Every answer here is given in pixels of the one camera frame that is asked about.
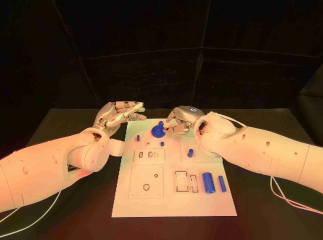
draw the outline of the black table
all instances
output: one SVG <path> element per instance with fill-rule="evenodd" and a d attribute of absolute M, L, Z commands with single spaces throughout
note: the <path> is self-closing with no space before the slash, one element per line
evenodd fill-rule
<path fill-rule="evenodd" d="M 248 126 L 306 143 L 312 139 L 289 109 L 212 109 Z M 97 109 L 52 109 L 28 145 L 80 133 L 93 125 Z M 146 110 L 149 118 L 166 118 L 170 110 Z M 123 124 L 114 138 L 124 140 Z M 224 161 L 238 216 L 111 218 L 121 158 L 110 156 L 98 173 L 82 178 L 59 196 L 49 213 L 23 232 L 5 239 L 205 239 L 323 240 L 323 215 L 294 208 L 274 196 L 270 177 Z M 280 179 L 286 196 L 323 211 L 323 195 Z M 29 206 L 0 224 L 0 234 L 26 227 L 45 213 L 57 195 Z"/>

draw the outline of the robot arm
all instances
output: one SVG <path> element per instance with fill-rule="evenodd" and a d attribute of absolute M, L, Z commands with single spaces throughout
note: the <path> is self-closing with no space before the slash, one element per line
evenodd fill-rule
<path fill-rule="evenodd" d="M 170 118 L 176 118 L 178 123 L 193 121 L 193 118 L 180 117 L 175 115 L 173 110 Z M 222 156 L 228 162 L 247 170 L 289 179 L 323 193 L 322 147 L 254 127 L 237 128 L 225 116 L 215 112 L 196 116 L 191 128 L 196 143 L 209 156 Z M 172 133 L 175 129 L 179 129 L 178 126 L 173 129 L 166 128 L 165 131 Z"/>
<path fill-rule="evenodd" d="M 120 124 L 144 120 L 142 102 L 110 102 L 81 133 L 33 145 L 0 160 L 0 212 L 33 204 L 98 172 L 124 143 L 110 139 Z"/>

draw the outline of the blue cylinder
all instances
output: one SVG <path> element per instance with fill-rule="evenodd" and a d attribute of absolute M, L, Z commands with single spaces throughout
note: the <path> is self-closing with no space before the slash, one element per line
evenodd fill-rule
<path fill-rule="evenodd" d="M 188 157 L 191 158 L 193 156 L 195 150 L 191 148 L 188 151 Z"/>
<path fill-rule="evenodd" d="M 214 194 L 217 192 L 215 183 L 211 172 L 202 174 L 204 186 L 206 194 Z"/>
<path fill-rule="evenodd" d="M 225 187 L 225 179 L 224 176 L 219 176 L 219 184 L 221 184 L 221 191 L 225 193 L 227 192 L 227 187 Z"/>
<path fill-rule="evenodd" d="M 153 129 L 152 129 L 152 135 L 153 135 L 155 138 L 162 138 L 166 135 L 166 133 L 163 132 L 163 129 L 165 129 L 163 125 L 165 124 L 163 124 L 163 122 L 160 124 L 160 122 L 159 122 L 159 125 L 155 126 Z"/>

